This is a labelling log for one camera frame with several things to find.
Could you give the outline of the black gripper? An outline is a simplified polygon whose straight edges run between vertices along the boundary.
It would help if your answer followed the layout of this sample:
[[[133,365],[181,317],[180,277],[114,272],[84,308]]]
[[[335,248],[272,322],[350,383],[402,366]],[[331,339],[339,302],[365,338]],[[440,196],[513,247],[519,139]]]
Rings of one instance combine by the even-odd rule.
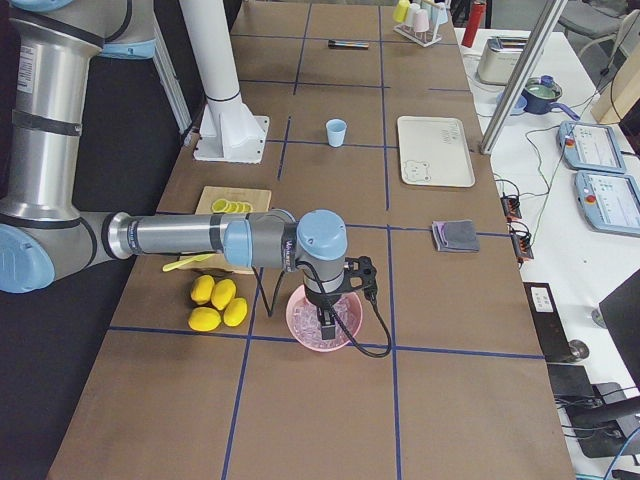
[[[336,338],[336,318],[335,305],[345,294],[345,289],[338,287],[330,290],[326,283],[304,284],[304,295],[309,303],[318,307],[317,318],[320,324],[321,339],[323,341],[334,340]]]

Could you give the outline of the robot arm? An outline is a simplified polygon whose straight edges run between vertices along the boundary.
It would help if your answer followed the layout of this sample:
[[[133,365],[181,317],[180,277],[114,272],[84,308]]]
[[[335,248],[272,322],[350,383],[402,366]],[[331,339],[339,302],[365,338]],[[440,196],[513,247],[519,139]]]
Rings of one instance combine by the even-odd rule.
[[[302,270],[324,339],[343,329],[346,227],[315,210],[131,216],[72,203],[90,60],[154,54],[149,1],[13,1],[21,52],[7,195],[1,201],[1,288],[23,294],[110,259],[222,254],[234,266]]]

